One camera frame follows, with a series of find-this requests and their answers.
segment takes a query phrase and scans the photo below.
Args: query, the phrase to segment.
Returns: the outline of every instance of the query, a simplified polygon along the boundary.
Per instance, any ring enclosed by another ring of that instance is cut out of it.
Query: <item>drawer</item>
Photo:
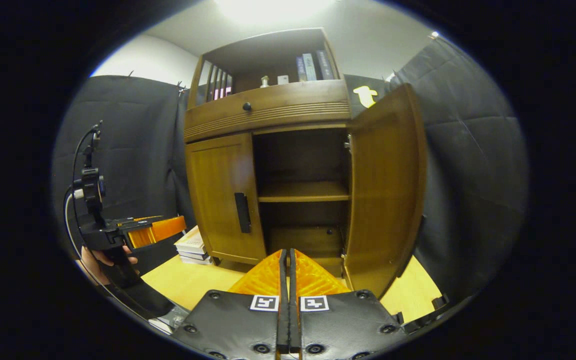
[[[250,110],[243,108],[245,103],[250,103]],[[188,109],[183,141],[268,126],[350,120],[350,116],[344,80],[291,82],[243,91]]]

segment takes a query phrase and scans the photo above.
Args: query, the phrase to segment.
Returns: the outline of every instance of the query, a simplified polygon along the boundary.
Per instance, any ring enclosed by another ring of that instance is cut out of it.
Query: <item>wooden floor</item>
[[[185,264],[176,255],[141,278],[163,296],[192,310],[208,290],[227,291],[252,267],[228,260],[223,260],[219,266]],[[346,284],[343,278],[338,277],[338,280]],[[409,322],[432,312],[432,300],[440,296],[435,283],[413,256],[381,303],[390,314],[402,312],[404,321]]]

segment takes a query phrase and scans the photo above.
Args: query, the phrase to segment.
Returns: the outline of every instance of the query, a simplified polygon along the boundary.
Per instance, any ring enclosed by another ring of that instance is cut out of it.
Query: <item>stack of books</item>
[[[324,50],[317,50],[316,59],[319,64],[319,73],[322,80],[333,80],[335,76],[332,73],[330,60]],[[300,82],[312,82],[317,80],[317,71],[315,70],[315,61],[313,54],[310,52],[297,56],[297,75]]]
[[[174,247],[179,253],[181,261],[186,264],[213,263],[210,255],[206,252],[204,240],[197,226],[186,232],[181,239],[174,243]]]

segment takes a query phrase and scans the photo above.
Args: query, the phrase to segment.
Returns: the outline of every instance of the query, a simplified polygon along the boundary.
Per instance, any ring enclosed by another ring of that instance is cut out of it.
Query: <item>ceiling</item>
[[[224,14],[216,0],[203,0],[154,25],[145,34],[169,41],[199,56],[259,34],[322,27],[343,73],[377,79],[387,78],[393,70],[400,70],[432,41],[428,35],[434,29],[401,9],[375,0],[301,2],[308,6],[308,1],[323,2],[322,9],[297,19],[281,19],[277,16],[281,13],[279,9],[245,18],[250,12],[245,7],[244,12],[235,18],[232,11],[228,12],[230,16]]]

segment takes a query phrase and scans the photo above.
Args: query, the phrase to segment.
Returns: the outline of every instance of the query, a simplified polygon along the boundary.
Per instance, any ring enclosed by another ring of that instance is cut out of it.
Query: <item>wooden cabinet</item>
[[[250,134],[186,145],[190,200],[211,256],[256,264],[266,257],[259,221]],[[249,232],[240,226],[235,194],[245,196]]]
[[[329,56],[334,79],[295,81],[295,57],[317,50]],[[192,207],[211,256],[256,264],[295,248],[352,289],[382,296],[412,255],[425,134],[407,84],[351,119],[335,64],[322,29],[274,32],[204,54],[184,128]],[[256,88],[263,75],[291,83]]]

